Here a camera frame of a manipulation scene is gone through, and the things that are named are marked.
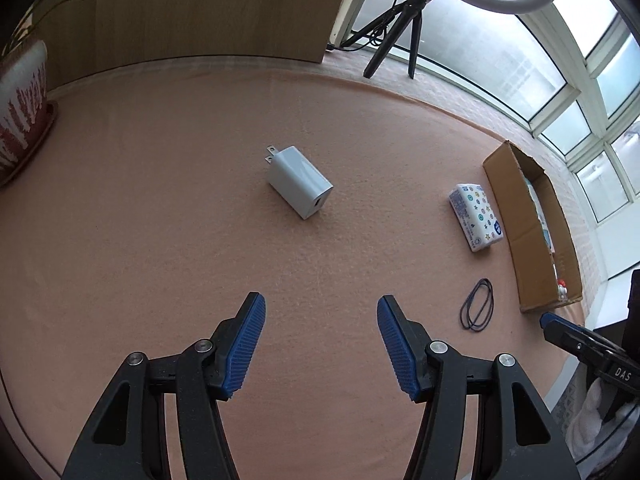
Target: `black tripod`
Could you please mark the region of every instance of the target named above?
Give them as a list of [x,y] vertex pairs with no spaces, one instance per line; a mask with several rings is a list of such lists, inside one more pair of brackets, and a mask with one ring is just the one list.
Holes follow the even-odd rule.
[[364,77],[371,78],[376,73],[376,70],[385,59],[391,48],[396,44],[398,38],[409,25],[409,22],[413,22],[411,29],[411,48],[409,51],[409,77],[414,78],[415,62],[418,59],[418,46],[420,45],[420,32],[422,30],[422,10],[425,5],[431,0],[405,0],[401,4],[396,4],[389,10],[380,14],[375,20],[367,23],[358,32],[355,32],[349,39],[344,40],[341,44],[341,48],[346,48],[353,45],[361,38],[367,37],[374,30],[380,30],[386,28],[399,14],[398,19],[391,27],[391,30],[385,35],[382,43],[371,57],[369,64],[364,69]]

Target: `white tissue package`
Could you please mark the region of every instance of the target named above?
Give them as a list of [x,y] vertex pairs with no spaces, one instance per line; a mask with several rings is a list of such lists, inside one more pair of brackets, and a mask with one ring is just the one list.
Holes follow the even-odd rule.
[[473,252],[502,240],[502,228],[482,186],[457,184],[449,201]]

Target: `charger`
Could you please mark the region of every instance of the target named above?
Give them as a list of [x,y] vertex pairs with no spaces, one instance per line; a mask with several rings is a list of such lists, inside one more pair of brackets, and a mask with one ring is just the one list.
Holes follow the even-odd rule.
[[267,146],[267,181],[303,220],[318,211],[334,188],[295,146],[279,152]]

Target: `frosted glass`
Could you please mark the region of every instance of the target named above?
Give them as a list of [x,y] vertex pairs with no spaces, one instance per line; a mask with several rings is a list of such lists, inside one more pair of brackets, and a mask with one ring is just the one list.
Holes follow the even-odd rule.
[[[393,0],[365,0],[354,23],[362,28]],[[516,16],[477,9],[460,0],[433,0],[422,12],[418,52],[473,82],[525,120],[564,86],[564,78]],[[398,44],[409,48],[411,27]]]
[[620,179],[604,152],[578,172],[578,179],[598,222],[628,202]]
[[542,132],[542,135],[552,142],[563,155],[566,155],[589,133],[589,125],[584,119],[580,106],[574,101],[551,126]]
[[640,118],[612,144],[636,193],[640,193]]
[[640,46],[632,35],[598,76],[607,115],[615,112],[640,82]]
[[555,0],[554,5],[585,57],[616,17],[609,0]]

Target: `plant pot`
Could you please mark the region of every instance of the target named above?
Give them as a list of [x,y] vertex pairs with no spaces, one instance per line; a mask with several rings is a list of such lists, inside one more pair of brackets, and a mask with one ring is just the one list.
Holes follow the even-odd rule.
[[47,47],[27,39],[0,65],[0,186],[22,169],[58,114],[47,101]]

